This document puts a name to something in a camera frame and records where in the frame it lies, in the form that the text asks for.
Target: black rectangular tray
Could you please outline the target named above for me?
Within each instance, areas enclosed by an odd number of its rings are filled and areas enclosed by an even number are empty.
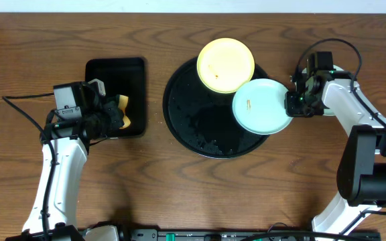
[[[122,94],[129,97],[126,115],[131,125],[112,132],[112,137],[135,137],[144,134],[147,123],[145,107],[145,60],[143,58],[111,58],[90,60],[86,64],[86,81],[104,82],[106,97]]]

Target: light blue plate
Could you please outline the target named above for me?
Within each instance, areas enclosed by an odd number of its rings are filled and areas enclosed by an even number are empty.
[[[242,85],[232,105],[237,122],[259,135],[270,135],[286,128],[293,119],[285,113],[287,91],[283,84],[270,79],[252,80]]]

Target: yellow object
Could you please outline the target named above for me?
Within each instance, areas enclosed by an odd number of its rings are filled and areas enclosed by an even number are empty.
[[[129,118],[127,118],[126,116],[126,106],[128,101],[129,101],[129,97],[120,95],[119,109],[121,109],[121,111],[123,111],[123,114],[125,114],[125,116],[123,116],[123,122],[125,124],[120,129],[124,129],[131,124],[131,120],[129,120]]]
[[[197,69],[206,87],[219,93],[233,93],[251,80],[254,57],[245,44],[231,38],[216,39],[199,54]]]

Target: black circular plate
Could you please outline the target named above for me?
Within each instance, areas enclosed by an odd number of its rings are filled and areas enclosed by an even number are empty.
[[[269,135],[256,135],[241,127],[233,116],[235,93],[220,94],[200,81],[197,58],[191,59],[170,78],[163,100],[169,130],[183,146],[213,158],[244,155],[261,145]],[[257,64],[253,80],[268,78]]]

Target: white background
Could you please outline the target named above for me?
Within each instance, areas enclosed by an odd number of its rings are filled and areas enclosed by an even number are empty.
[[[0,12],[386,13],[386,0],[0,0]]]

